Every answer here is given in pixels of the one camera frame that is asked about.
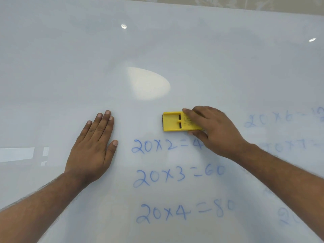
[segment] beige wall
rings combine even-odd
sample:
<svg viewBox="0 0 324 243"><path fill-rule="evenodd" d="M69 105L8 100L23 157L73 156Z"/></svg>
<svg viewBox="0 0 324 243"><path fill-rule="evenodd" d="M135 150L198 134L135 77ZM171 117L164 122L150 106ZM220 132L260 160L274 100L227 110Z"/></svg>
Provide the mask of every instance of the beige wall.
<svg viewBox="0 0 324 243"><path fill-rule="evenodd" d="M133 0L324 16L324 0Z"/></svg>

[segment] forearm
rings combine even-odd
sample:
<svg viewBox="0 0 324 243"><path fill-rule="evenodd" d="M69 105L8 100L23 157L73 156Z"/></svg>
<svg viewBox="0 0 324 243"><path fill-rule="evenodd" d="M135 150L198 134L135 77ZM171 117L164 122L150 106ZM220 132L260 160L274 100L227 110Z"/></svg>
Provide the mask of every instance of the forearm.
<svg viewBox="0 0 324 243"><path fill-rule="evenodd" d="M257 147L234 160L271 189L324 240L324 180Z"/></svg>
<svg viewBox="0 0 324 243"><path fill-rule="evenodd" d="M82 179L69 173L0 212L1 243L37 242L83 190Z"/></svg>

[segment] whiteboard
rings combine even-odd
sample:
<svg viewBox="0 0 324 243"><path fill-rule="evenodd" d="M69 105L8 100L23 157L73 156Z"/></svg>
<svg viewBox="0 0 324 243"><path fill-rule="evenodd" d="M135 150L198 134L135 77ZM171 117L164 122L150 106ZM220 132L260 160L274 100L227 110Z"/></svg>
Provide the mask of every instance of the whiteboard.
<svg viewBox="0 0 324 243"><path fill-rule="evenodd" d="M161 115L216 107L249 142L323 176L323 17L1 0L0 30L1 208L64 171L87 120L115 117L111 167L40 242L321 242L239 165L163 133Z"/></svg>

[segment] person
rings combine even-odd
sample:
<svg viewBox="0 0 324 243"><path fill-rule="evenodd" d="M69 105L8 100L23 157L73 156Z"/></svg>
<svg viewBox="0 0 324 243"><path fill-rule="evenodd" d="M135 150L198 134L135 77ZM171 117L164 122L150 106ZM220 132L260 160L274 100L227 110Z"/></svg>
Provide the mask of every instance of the person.
<svg viewBox="0 0 324 243"><path fill-rule="evenodd" d="M193 130L189 134L253 174L324 240L324 179L248 143L218 109L196 106L183 112L206 131ZM37 242L68 204L104 174L118 144L113 140L107 146L113 125L110 111L98 113L77 138L64 173L0 212L1 243Z"/></svg>

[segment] person's left arm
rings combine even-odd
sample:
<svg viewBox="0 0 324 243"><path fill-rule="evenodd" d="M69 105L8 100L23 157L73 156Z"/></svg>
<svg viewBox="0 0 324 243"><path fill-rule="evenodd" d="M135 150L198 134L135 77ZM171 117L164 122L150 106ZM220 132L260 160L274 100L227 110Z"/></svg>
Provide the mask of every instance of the person's left arm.
<svg viewBox="0 0 324 243"><path fill-rule="evenodd" d="M76 140L64 173L0 212L1 243L36 243L79 192L104 174L118 144L107 147L113 125L110 111L98 113Z"/></svg>

